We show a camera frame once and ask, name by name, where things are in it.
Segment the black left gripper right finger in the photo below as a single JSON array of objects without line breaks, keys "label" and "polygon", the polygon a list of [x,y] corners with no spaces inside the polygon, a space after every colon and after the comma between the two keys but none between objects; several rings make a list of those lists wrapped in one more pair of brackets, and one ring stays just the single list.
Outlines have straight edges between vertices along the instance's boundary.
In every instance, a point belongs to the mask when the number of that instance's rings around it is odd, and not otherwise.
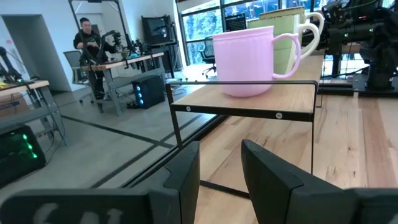
[{"label": "black left gripper right finger", "polygon": [[342,189],[248,139],[241,142],[241,161],[259,224],[347,224]]}]

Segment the black office chair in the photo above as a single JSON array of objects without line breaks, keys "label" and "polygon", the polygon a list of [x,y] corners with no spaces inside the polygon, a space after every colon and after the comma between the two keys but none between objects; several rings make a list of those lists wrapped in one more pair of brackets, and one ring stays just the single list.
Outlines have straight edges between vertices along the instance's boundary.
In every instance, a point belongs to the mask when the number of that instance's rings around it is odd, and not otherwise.
[{"label": "black office chair", "polygon": [[205,47],[203,50],[200,50],[200,55],[202,57],[203,62],[206,64],[212,64],[212,67],[207,68],[202,72],[202,75],[204,75],[206,78],[208,78],[208,72],[211,70],[216,72],[216,62],[215,62],[215,54],[214,54],[214,48],[213,48],[213,38],[212,37],[206,37],[204,39],[204,44]]}]

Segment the person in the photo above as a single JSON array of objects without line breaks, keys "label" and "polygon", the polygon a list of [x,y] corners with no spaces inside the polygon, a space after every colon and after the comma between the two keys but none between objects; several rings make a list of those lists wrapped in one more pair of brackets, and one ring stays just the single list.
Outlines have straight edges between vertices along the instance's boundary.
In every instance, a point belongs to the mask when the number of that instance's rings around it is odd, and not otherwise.
[{"label": "person", "polygon": [[[82,55],[85,54],[84,52],[84,45],[86,46],[87,50],[92,56],[97,56],[100,53],[100,36],[96,34],[91,27],[91,22],[88,18],[82,17],[80,19],[81,29],[79,33],[75,35],[73,40],[73,46],[75,49],[82,50]],[[111,54],[116,53],[116,47],[109,45],[107,42],[103,43],[103,49],[101,58],[99,62],[107,62],[108,56],[106,52]],[[103,78],[104,72],[97,71],[97,72],[89,72],[89,78],[91,82],[92,90],[94,91],[95,98],[97,100],[103,100],[105,98],[105,91],[103,86]]]}]

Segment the grey office chair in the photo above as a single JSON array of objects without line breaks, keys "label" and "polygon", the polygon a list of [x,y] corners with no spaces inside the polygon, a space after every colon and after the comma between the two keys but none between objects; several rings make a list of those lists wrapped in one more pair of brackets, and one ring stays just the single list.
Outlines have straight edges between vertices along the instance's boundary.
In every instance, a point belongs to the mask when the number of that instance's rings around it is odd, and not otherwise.
[{"label": "grey office chair", "polygon": [[85,71],[81,69],[80,58],[81,52],[78,50],[67,51],[63,53],[72,69],[72,83],[90,87],[90,81]]}]

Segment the computer case blue lights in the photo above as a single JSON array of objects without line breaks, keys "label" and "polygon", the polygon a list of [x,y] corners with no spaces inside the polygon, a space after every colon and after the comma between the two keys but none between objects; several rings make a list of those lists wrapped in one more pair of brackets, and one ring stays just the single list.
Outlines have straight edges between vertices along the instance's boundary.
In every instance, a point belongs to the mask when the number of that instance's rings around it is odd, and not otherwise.
[{"label": "computer case blue lights", "polygon": [[159,75],[149,75],[132,82],[136,105],[148,109],[165,101],[164,82]]}]

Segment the brown cardboard box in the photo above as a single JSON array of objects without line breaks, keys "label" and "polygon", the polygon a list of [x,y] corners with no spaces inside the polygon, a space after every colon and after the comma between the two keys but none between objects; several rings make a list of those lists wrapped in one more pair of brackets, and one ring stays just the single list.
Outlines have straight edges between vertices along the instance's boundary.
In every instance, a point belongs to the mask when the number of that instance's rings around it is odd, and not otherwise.
[{"label": "brown cardboard box", "polygon": [[0,97],[0,119],[17,115],[28,110],[28,104],[26,103],[24,95],[21,93]]}]

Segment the black equipment cabinet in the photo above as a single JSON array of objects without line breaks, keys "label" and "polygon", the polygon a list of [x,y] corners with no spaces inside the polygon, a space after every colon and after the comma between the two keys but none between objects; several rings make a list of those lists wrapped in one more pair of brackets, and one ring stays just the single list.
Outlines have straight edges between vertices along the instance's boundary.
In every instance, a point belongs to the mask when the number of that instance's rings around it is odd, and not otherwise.
[{"label": "black equipment cabinet", "polygon": [[144,43],[151,53],[163,53],[165,71],[175,78],[180,56],[179,41],[175,23],[169,15],[160,17],[141,17]]}]

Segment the green striped mug brown rim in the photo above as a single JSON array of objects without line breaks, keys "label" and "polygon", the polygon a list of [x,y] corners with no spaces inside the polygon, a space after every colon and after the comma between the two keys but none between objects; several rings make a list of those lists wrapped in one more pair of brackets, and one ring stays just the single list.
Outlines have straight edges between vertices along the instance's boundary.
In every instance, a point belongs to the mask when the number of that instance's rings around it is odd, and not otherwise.
[{"label": "green striped mug brown rim", "polygon": [[[248,29],[267,26],[274,27],[274,37],[284,33],[298,34],[300,44],[302,43],[303,33],[306,30],[310,30],[313,37],[310,38],[308,47],[300,47],[301,54],[298,56],[301,60],[311,55],[320,41],[320,28],[315,24],[301,22],[300,14],[269,17],[248,22]],[[295,65],[296,58],[296,46],[292,40],[283,39],[274,43],[274,73],[285,74],[291,71]]]}]

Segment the pink plastic mug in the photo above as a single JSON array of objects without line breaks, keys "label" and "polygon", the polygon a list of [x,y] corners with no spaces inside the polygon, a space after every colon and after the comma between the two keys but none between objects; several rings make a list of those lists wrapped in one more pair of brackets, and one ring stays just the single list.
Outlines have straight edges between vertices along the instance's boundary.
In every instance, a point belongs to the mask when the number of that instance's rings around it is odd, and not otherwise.
[{"label": "pink plastic mug", "polygon": [[[213,50],[219,82],[254,82],[285,79],[294,75],[301,58],[298,34],[274,36],[274,27],[260,27],[215,34]],[[274,44],[291,39],[296,46],[294,67],[285,74],[274,71]]]}]

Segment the pale green mug white handle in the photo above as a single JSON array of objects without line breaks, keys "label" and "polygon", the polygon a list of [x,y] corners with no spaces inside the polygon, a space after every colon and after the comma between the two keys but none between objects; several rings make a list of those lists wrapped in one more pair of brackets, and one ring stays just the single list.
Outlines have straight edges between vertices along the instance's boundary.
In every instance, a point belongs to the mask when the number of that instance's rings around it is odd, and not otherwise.
[{"label": "pale green mug white handle", "polygon": [[307,19],[315,17],[319,21],[318,33],[321,34],[324,27],[324,17],[319,12],[311,12],[306,14],[303,6],[279,9],[260,15],[260,20],[271,22],[274,26],[276,35],[283,33],[298,33],[299,40],[302,40],[302,34],[305,28],[299,28],[299,25],[306,25]]}]

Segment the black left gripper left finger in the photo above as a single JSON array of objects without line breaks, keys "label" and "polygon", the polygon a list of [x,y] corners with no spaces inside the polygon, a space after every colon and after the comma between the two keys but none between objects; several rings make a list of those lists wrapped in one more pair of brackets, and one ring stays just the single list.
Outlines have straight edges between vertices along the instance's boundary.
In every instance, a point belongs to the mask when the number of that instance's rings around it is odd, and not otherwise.
[{"label": "black left gripper left finger", "polygon": [[193,224],[200,184],[200,143],[191,142],[132,189],[140,201],[130,224]]}]

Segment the black aluminium table frame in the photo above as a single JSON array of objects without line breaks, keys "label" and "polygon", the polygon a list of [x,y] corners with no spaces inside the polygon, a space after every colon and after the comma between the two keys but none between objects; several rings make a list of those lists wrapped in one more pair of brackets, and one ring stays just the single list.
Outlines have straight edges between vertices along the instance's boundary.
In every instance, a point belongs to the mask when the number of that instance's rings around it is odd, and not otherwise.
[{"label": "black aluminium table frame", "polygon": [[[398,93],[359,92],[353,83],[316,82],[314,80],[268,81],[271,88],[260,95],[238,98],[222,93],[227,82],[198,82],[193,93],[174,100],[169,95],[169,108],[177,145],[171,151],[176,153],[192,142],[199,141],[230,116],[247,118],[281,119],[313,124],[315,110],[323,105],[324,96],[354,96],[362,98],[392,98],[398,101]],[[180,136],[176,113],[214,114],[215,117],[197,129],[186,139]]]}]

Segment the wooden workbench grey legs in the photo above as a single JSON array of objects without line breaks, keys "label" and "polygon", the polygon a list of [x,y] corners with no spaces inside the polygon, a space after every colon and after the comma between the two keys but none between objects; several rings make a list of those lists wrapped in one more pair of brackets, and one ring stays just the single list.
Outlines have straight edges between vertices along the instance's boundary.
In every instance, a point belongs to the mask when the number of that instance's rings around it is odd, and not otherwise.
[{"label": "wooden workbench grey legs", "polygon": [[10,118],[0,119],[0,130],[10,128],[17,124],[25,124],[33,120],[40,119],[42,125],[45,127],[45,133],[58,131],[64,144],[67,145],[65,126],[62,121],[61,111],[58,104],[54,101],[48,86],[49,82],[47,80],[40,80],[0,90],[0,96],[11,95],[25,90],[29,95],[31,95],[31,90],[37,90],[45,103],[43,106],[35,106],[34,110],[25,111],[21,114],[11,116]]},{"label": "wooden workbench grey legs", "polygon": [[[165,75],[165,69],[162,65],[162,56],[164,53],[156,53],[152,55],[144,55],[141,57],[136,57],[132,59],[122,59],[118,62],[108,62],[105,64],[99,64],[99,65],[84,65],[81,66],[81,69],[83,71],[89,71],[89,72],[99,72],[102,71],[104,72],[104,80],[106,87],[108,90],[105,92],[106,96],[110,97],[110,101],[105,101],[105,100],[95,100],[95,103],[98,105],[99,112],[102,113],[102,105],[105,103],[112,103],[113,108],[116,111],[117,116],[122,115],[122,109],[121,109],[121,102],[119,100],[119,96],[117,95],[117,89],[131,85],[132,82],[136,81],[138,78],[143,78],[149,75],[159,75],[161,78],[164,77]],[[159,58],[159,66],[153,68],[152,70],[141,72],[140,74],[130,76],[130,77],[121,77],[121,78],[113,78],[111,75],[111,69],[116,68],[116,67],[124,67],[127,68],[128,66],[136,63],[136,62],[145,62],[146,60],[151,60],[152,64],[155,65],[154,59]]]}]

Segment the computer case green lights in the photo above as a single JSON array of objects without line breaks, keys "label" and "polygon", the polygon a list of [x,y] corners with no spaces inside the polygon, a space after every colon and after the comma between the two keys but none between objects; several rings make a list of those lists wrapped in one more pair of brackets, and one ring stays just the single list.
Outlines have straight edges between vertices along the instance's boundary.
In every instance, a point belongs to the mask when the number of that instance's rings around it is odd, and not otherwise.
[{"label": "computer case green lights", "polygon": [[45,167],[46,162],[30,126],[20,124],[0,130],[0,188]]}]

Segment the wooden shelf black metal frame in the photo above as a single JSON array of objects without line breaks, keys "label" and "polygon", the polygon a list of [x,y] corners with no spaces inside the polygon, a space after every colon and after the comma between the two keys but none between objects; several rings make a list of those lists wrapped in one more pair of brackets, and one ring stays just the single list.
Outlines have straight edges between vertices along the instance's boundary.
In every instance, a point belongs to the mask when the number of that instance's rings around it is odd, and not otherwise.
[{"label": "wooden shelf black metal frame", "polygon": [[178,112],[212,114],[200,127],[200,184],[238,197],[248,197],[241,167],[240,147],[250,139],[278,156],[313,171],[313,139],[318,83],[323,56],[304,59],[295,75],[276,81],[267,92],[251,98],[223,94],[220,85],[191,83],[194,91],[179,100],[170,99],[177,144],[182,146]]}]

